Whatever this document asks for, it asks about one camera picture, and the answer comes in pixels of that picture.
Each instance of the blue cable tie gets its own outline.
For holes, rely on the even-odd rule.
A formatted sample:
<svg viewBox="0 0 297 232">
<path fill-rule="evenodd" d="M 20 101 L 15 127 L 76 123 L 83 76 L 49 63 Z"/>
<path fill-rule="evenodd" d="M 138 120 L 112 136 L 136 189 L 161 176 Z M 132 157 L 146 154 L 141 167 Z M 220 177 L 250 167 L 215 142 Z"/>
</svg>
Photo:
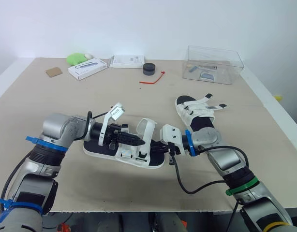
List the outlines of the blue cable tie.
<svg viewBox="0 0 297 232">
<path fill-rule="evenodd" d="M 39 210 L 40 214 L 43 214 L 43 209 L 38 204 L 29 203 L 29 202 L 13 202 L 11 199 L 4 200 L 0 198 L 0 203 L 4 205 L 5 208 L 9 209 L 10 207 L 16 206 L 24 206 L 24 207 L 30 207 Z"/>
<path fill-rule="evenodd" d="M 188 145 L 190 148 L 191 156 L 196 156 L 195 149 L 193 148 L 192 134 L 189 130 L 185 130 L 185 134 L 187 136 Z"/>
<path fill-rule="evenodd" d="M 52 148 L 52 149 L 55 149 L 55 150 L 58 150 L 58 151 L 64 151 L 64 152 L 68 151 L 68 148 L 67 147 L 58 146 L 58 145 L 49 143 L 47 141 L 44 141 L 42 139 L 38 139 L 38 138 L 33 138 L 33 137 L 30 137 L 30 136 L 27 136 L 26 137 L 26 140 L 32 142 L 33 144 L 40 144 L 42 146 L 46 146 L 46 147 L 49 147 L 49 148 Z"/>
</svg>

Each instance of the small product box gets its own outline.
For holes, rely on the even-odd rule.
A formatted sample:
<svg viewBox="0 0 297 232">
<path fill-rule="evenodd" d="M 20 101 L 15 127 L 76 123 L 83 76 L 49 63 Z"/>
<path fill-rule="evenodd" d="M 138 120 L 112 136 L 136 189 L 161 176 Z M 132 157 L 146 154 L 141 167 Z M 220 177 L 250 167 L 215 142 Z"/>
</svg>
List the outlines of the small product box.
<svg viewBox="0 0 297 232">
<path fill-rule="evenodd" d="M 236 51 L 188 46 L 183 78 L 232 85 L 243 68 Z"/>
<path fill-rule="evenodd" d="M 144 63 L 142 55 L 115 55 L 110 58 L 108 65 L 110 68 L 142 69 Z"/>
<path fill-rule="evenodd" d="M 88 76 L 100 72 L 103 69 L 106 69 L 107 67 L 108 66 L 104 61 L 98 58 L 93 58 L 78 65 L 69 67 L 68 72 L 80 81 Z"/>
</svg>

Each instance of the white box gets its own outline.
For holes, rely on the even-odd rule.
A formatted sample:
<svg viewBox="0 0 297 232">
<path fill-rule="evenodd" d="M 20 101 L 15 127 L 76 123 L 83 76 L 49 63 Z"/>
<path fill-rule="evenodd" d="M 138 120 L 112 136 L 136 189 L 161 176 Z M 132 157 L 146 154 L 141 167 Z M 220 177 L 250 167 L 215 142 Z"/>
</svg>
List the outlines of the white box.
<svg viewBox="0 0 297 232">
<path fill-rule="evenodd" d="M 141 69 L 144 63 L 144 56 L 141 55 L 115 55 L 110 58 L 109 67 Z"/>
<path fill-rule="evenodd" d="M 80 81 L 88 76 L 100 72 L 103 69 L 106 69 L 107 67 L 108 66 L 104 61 L 98 58 L 93 58 L 83 63 L 69 67 L 68 72 Z"/>
</svg>

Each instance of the orange object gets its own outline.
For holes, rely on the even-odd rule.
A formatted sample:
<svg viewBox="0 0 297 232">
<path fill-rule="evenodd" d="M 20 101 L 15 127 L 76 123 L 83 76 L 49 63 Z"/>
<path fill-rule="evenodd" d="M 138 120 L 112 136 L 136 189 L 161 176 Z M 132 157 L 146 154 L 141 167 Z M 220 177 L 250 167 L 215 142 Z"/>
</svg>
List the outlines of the orange object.
<svg viewBox="0 0 297 232">
<path fill-rule="evenodd" d="M 158 82 L 158 81 L 160 80 L 160 78 L 164 75 L 164 71 L 162 71 L 161 73 L 162 73 L 162 74 L 160 75 L 160 77 L 159 77 L 155 82 L 144 82 L 144 81 L 139 81 L 139 83 L 153 85 L 153 84 L 155 84 L 156 82 Z"/>
<path fill-rule="evenodd" d="M 57 226 L 57 232 L 71 232 L 71 228 L 65 224 L 65 223 L 61 223 Z"/>
<path fill-rule="evenodd" d="M 187 228 L 187 222 L 183 220 L 181 220 L 181 222 L 183 223 L 184 227 Z"/>
</svg>

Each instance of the robotic arm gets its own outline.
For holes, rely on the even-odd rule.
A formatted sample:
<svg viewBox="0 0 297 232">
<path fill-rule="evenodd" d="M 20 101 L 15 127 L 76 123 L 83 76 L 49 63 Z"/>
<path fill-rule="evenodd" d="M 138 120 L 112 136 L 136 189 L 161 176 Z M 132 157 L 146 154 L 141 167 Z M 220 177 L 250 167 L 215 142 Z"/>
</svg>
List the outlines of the robotic arm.
<svg viewBox="0 0 297 232">
<path fill-rule="evenodd" d="M 54 178 L 73 141 L 95 140 L 109 148 L 117 143 L 144 145 L 141 138 L 125 132 L 122 126 L 108 125 L 109 120 L 116 120 L 123 112 L 118 103 L 106 114 L 103 124 L 95 122 L 90 112 L 86 119 L 62 114 L 50 115 L 44 121 L 40 137 L 27 138 L 35 147 L 27 155 L 10 188 L 7 199 L 11 199 L 11 203 L 0 214 L 0 232 L 42 231 L 42 214 L 52 208 L 58 188 Z M 201 125 L 203 127 L 200 130 L 186 135 L 182 135 L 178 128 L 164 125 L 161 129 L 161 143 L 152 143 L 150 149 L 170 152 L 172 155 L 185 155 L 189 152 L 195 156 L 203 148 L 225 145 L 209 118 L 202 118 Z M 265 185 L 258 181 L 235 150 L 210 150 L 208 159 L 230 187 L 227 195 L 233 195 L 243 205 L 241 214 L 250 231 L 297 231 L 285 209 Z"/>
<path fill-rule="evenodd" d="M 233 195 L 243 205 L 240 213 L 251 232 L 296 232 L 297 227 L 292 226 L 286 210 L 257 179 L 237 151 L 225 147 L 227 144 L 209 117 L 198 120 L 201 129 L 191 134 L 187 130 L 186 135 L 182 135 L 178 128 L 165 125 L 161 130 L 161 141 L 174 144 L 180 154 L 189 152 L 191 156 L 196 156 L 204 149 L 209 150 L 209 161 L 230 188 L 226 194 Z"/>
</svg>

